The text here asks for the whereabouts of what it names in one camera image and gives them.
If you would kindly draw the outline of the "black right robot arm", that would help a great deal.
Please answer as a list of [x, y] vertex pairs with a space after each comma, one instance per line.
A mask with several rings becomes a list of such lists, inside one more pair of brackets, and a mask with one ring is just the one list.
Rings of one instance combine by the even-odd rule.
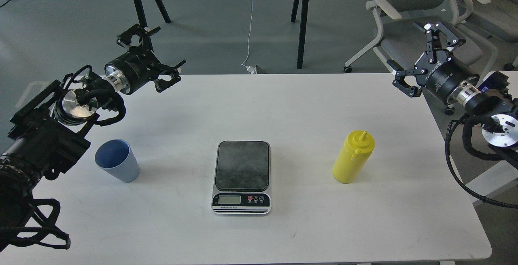
[[450, 144], [456, 128], [463, 125], [463, 147], [468, 154], [484, 161], [505, 161], [517, 168], [517, 99], [508, 92], [508, 77], [494, 72], [477, 88], [480, 76], [453, 54], [465, 44], [459, 31], [442, 22], [413, 24], [426, 37], [426, 48], [413, 68], [405, 69], [395, 60], [387, 64], [393, 70], [393, 86], [410, 98], [428, 90], [444, 105], [459, 103], [464, 114], [450, 121], [446, 129], [446, 164], [453, 178], [472, 197], [494, 206], [516, 209], [516, 204], [491, 199], [468, 188], [455, 173]]

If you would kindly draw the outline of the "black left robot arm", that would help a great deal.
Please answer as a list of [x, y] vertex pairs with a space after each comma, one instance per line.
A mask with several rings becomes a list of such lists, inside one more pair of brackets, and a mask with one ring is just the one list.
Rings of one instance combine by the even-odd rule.
[[85, 65], [61, 81], [52, 81], [11, 118], [12, 145], [1, 154], [1, 249], [40, 245], [70, 248], [70, 236], [57, 227], [61, 211], [55, 199], [35, 199], [42, 178], [55, 180], [69, 171], [91, 146], [95, 126], [118, 123], [126, 115], [122, 95], [152, 81], [163, 92], [181, 80], [182, 60], [162, 64], [154, 54], [150, 29], [138, 24], [117, 37], [126, 52], [105, 65], [105, 75]]

